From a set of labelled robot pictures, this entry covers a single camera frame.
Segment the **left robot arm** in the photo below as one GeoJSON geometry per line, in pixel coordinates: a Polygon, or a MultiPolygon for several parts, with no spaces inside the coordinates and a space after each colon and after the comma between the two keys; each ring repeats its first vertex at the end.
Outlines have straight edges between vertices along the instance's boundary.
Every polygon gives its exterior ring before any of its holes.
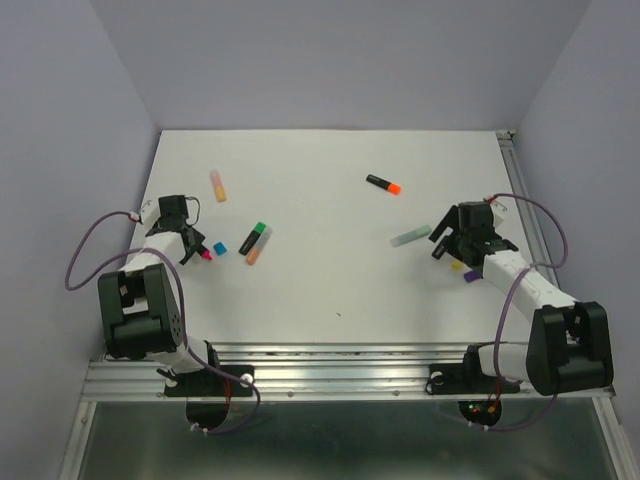
{"type": "Polygon", "coordinates": [[[141,250],[98,279],[106,350],[115,359],[153,360],[175,375],[200,371],[204,363],[219,365],[207,341],[186,334],[175,277],[177,267],[194,257],[213,259],[190,218],[191,200],[170,195],[145,204],[139,214],[146,229],[141,250]]]}

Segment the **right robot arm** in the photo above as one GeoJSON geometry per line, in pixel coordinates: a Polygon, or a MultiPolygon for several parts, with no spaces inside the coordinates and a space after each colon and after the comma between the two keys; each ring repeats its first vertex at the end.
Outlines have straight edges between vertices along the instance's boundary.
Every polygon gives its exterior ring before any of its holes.
{"type": "Polygon", "coordinates": [[[502,340],[468,346],[459,363],[429,367],[432,395],[509,393],[530,384],[543,396],[607,388],[614,378],[607,312],[597,302],[564,293],[497,231],[490,200],[452,206],[430,240],[433,258],[449,254],[505,294],[530,322],[526,344],[502,340]]]}

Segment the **blue black highlighter body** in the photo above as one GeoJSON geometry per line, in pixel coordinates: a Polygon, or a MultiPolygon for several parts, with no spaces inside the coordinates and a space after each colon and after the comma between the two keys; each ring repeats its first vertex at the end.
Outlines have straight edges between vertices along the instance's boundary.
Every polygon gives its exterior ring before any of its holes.
{"type": "Polygon", "coordinates": [[[436,259],[439,260],[441,259],[445,253],[448,252],[448,246],[445,243],[440,243],[436,246],[436,248],[433,250],[431,256],[436,259]]]}

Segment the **blue highlighter cap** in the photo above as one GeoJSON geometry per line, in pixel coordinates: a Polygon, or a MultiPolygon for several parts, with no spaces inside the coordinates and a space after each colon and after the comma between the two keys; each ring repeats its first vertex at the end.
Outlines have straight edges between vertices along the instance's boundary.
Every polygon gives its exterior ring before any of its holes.
{"type": "Polygon", "coordinates": [[[218,256],[224,255],[227,253],[227,248],[222,242],[218,242],[213,245],[214,251],[218,256]]]}

